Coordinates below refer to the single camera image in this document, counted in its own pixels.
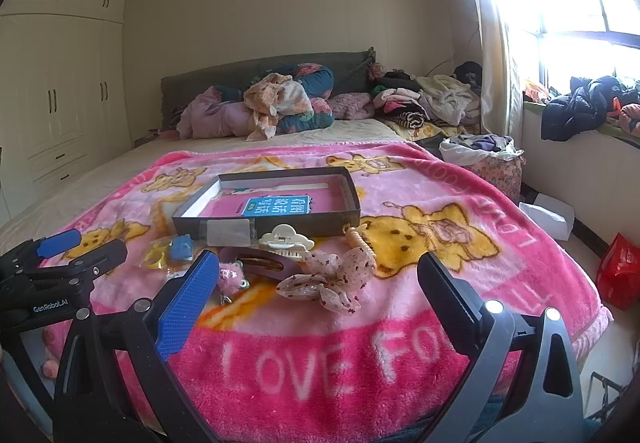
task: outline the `box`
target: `box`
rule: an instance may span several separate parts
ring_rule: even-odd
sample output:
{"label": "box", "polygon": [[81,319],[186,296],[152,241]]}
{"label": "box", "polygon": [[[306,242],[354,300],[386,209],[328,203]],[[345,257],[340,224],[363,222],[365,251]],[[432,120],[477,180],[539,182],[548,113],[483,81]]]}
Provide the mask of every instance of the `box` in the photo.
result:
{"label": "box", "polygon": [[251,246],[283,223],[307,237],[343,235],[360,224],[360,201],[344,167],[220,174],[173,220],[209,246]]}

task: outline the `headboard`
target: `headboard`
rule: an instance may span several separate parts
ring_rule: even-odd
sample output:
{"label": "headboard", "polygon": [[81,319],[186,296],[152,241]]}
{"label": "headboard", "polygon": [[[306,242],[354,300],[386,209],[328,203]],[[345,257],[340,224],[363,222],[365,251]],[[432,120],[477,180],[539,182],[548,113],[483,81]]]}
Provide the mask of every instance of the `headboard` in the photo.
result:
{"label": "headboard", "polygon": [[221,84],[244,91],[256,75],[285,64],[314,62],[330,67],[335,79],[333,95],[366,92],[369,89],[367,71],[375,61],[376,51],[373,48],[356,53],[299,53],[243,60],[165,77],[160,82],[162,127],[168,127],[175,108],[186,106],[209,86]]}

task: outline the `white wardrobe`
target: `white wardrobe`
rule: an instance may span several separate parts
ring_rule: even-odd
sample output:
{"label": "white wardrobe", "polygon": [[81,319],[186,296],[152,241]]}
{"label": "white wardrobe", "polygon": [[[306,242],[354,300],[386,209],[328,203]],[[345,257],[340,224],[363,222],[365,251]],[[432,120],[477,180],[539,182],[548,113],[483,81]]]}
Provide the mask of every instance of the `white wardrobe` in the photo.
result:
{"label": "white wardrobe", "polygon": [[10,217],[130,149],[123,19],[124,0],[2,2],[0,207]]}

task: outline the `floral laundry hamper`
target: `floral laundry hamper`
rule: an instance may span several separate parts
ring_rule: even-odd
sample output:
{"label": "floral laundry hamper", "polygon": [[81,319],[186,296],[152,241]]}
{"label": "floral laundry hamper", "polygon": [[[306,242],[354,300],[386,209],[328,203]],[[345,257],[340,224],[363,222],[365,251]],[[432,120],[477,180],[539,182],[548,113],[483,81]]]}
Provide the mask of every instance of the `floral laundry hamper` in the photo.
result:
{"label": "floral laundry hamper", "polygon": [[447,163],[466,168],[491,183],[514,203],[518,203],[522,185],[522,167],[526,160],[522,149],[511,140],[500,152],[471,149],[452,143],[448,138],[440,144],[442,158]]}

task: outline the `white curtain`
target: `white curtain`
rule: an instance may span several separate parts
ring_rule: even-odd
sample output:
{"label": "white curtain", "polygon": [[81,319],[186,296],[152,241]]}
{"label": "white curtain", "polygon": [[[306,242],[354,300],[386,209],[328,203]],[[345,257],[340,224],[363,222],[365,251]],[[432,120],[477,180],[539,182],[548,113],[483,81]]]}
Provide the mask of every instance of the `white curtain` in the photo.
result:
{"label": "white curtain", "polygon": [[476,0],[482,43],[481,123],[484,131],[511,136],[519,146],[522,91],[510,45],[514,39],[506,22],[508,11],[501,1]]}

